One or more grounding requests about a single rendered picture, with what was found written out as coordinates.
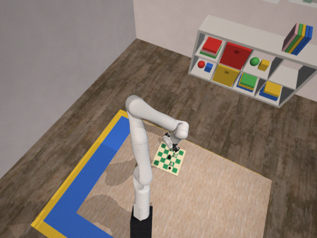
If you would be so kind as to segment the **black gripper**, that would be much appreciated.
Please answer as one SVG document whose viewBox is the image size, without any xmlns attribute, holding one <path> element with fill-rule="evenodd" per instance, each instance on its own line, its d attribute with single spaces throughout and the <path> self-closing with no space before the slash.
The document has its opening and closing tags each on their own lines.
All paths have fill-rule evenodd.
<svg viewBox="0 0 317 238">
<path fill-rule="evenodd" d="M 166 133 L 165 135 L 170 137 L 170 132 Z M 172 145 L 173 145 L 172 151 L 175 151 L 175 152 L 179 151 L 180 147 L 178 147 L 177 144 L 172 144 Z"/>
</svg>

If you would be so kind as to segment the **green and cream chessboard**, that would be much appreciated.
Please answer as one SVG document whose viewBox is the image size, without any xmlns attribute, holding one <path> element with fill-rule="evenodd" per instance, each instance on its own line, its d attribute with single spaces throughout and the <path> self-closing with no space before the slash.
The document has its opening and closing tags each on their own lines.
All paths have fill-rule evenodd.
<svg viewBox="0 0 317 238">
<path fill-rule="evenodd" d="M 176 153 L 177 156 L 174 157 L 175 151 L 171 151 L 165 142 L 161 142 L 151 165 L 178 176 L 186 151 L 179 149 Z M 171 155 L 171 159 L 168 159 L 169 155 Z M 171 162 L 173 163 L 172 166 L 170 165 Z M 171 169 L 169 169 L 169 167 L 171 167 Z"/>
</svg>

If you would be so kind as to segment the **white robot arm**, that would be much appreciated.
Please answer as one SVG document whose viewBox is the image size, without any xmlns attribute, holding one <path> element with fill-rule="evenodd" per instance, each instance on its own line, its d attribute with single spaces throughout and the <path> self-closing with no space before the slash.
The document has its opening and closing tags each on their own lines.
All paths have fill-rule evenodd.
<svg viewBox="0 0 317 238">
<path fill-rule="evenodd" d="M 153 179 L 148 135 L 143 119 L 152 121 L 169 131 L 174 131 L 170 137 L 163 136 L 169 149 L 173 147 L 172 144 L 178 144 L 182 139 L 187 138 L 189 125 L 185 121 L 174 119 L 153 109 L 136 95 L 131 95 L 127 98 L 125 107 L 129 118 L 132 151 L 138 164 L 133 172 L 135 189 L 134 217 L 142 221 L 148 218 L 150 213 L 149 184 Z"/>
</svg>

